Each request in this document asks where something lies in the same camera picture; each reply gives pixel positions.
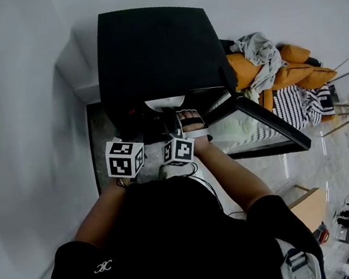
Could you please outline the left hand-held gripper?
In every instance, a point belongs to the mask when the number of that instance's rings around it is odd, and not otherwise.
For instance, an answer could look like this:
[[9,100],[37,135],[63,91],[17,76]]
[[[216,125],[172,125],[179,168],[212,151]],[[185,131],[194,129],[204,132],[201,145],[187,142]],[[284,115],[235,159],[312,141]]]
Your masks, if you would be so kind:
[[106,142],[106,166],[109,177],[133,178],[144,165],[144,144],[123,142],[114,137]]

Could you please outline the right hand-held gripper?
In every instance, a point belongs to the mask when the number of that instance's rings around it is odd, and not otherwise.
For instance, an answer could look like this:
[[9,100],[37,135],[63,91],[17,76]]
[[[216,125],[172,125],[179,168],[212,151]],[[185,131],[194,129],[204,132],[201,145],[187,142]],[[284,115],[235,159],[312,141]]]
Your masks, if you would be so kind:
[[[208,141],[212,140],[207,125],[199,114],[181,120],[172,107],[163,107],[162,112],[164,118],[173,118],[172,126],[166,127],[169,141],[162,147],[164,165],[176,166],[192,163],[195,139],[206,137]],[[198,124],[203,127],[194,131],[183,131],[183,127]]]

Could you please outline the person's right hand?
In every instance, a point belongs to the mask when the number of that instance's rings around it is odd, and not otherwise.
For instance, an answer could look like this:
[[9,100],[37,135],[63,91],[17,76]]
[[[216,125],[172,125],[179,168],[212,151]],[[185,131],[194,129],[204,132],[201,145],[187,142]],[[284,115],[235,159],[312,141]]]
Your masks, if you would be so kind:
[[182,110],[177,117],[184,132],[193,132],[205,128],[204,121],[195,110]]

